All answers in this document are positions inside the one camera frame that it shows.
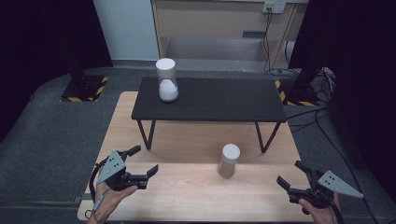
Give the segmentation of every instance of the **gray floor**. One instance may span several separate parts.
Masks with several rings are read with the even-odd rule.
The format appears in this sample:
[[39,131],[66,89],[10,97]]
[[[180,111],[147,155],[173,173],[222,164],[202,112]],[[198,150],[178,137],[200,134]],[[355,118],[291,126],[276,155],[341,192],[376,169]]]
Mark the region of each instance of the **gray floor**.
[[[257,40],[174,39],[170,58],[177,62],[181,77],[279,78],[292,73],[263,72],[265,53]],[[87,70],[87,75],[109,77],[97,102],[65,103],[60,95],[70,80],[65,75],[42,85],[35,98],[0,145],[0,223],[82,223],[77,219],[78,202],[87,186],[92,166],[106,134],[118,96],[123,91],[137,91],[141,77],[155,76],[155,62],[116,61],[115,68]],[[278,68],[286,68],[281,58]],[[314,84],[318,88],[320,79]],[[313,108],[284,106],[287,116]],[[320,126],[347,157],[331,117],[326,110]],[[352,174],[339,153],[313,123],[305,128],[294,126],[315,120],[309,113],[289,124],[302,158],[308,166],[332,170],[354,188]],[[396,218],[396,205],[370,172],[353,168],[366,201],[378,223]],[[363,200],[340,197],[346,223],[374,223]]]

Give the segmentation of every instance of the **white bottle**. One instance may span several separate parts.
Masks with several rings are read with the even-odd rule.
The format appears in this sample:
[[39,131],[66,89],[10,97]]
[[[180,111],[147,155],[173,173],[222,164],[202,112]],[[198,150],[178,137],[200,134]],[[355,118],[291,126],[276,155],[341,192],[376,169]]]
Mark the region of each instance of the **white bottle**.
[[235,165],[241,152],[234,144],[227,144],[222,150],[221,161],[218,166],[218,173],[224,178],[230,178],[235,173]]
[[178,97],[178,89],[175,61],[163,58],[156,62],[156,66],[160,98],[166,102],[176,100]]

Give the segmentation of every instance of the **hand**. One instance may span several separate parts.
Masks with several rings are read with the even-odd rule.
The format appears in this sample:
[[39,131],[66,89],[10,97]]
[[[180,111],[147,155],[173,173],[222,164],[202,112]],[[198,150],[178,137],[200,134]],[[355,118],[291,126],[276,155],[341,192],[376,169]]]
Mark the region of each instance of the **hand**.
[[[131,187],[124,189],[122,191],[115,191],[113,189],[110,189],[110,187],[107,185],[106,182],[96,185],[95,200],[97,201],[97,199],[102,194],[105,194],[104,199],[100,203],[97,210],[94,212],[94,215],[95,215],[96,219],[99,221],[99,223],[104,223],[108,219],[110,214],[117,208],[117,206],[122,201],[122,199],[130,196],[135,191],[137,191],[137,186],[131,186]],[[87,223],[97,224],[95,218],[93,217],[93,214],[91,214]]]
[[[337,193],[334,193],[333,201],[334,201],[335,205],[337,205],[338,210],[340,210],[340,203],[338,202],[338,194]],[[333,224],[334,223],[334,213],[330,207],[318,209],[304,199],[300,199],[298,201],[298,203],[306,211],[308,211],[311,214],[315,223],[317,223],[317,224]]]

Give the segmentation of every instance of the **white wall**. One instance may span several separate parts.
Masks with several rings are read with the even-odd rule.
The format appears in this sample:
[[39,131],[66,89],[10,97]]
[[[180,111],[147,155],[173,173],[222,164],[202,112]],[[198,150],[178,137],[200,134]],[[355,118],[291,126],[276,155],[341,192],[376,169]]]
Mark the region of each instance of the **white wall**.
[[149,0],[94,0],[112,60],[160,58]]

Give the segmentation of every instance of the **wrist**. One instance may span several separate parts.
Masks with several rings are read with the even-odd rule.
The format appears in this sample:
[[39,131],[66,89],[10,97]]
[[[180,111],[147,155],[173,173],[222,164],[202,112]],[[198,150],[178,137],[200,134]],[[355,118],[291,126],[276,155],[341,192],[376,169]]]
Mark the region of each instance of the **wrist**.
[[91,212],[91,216],[88,219],[88,224],[102,224],[107,220],[107,216],[101,212],[101,210],[96,210]]

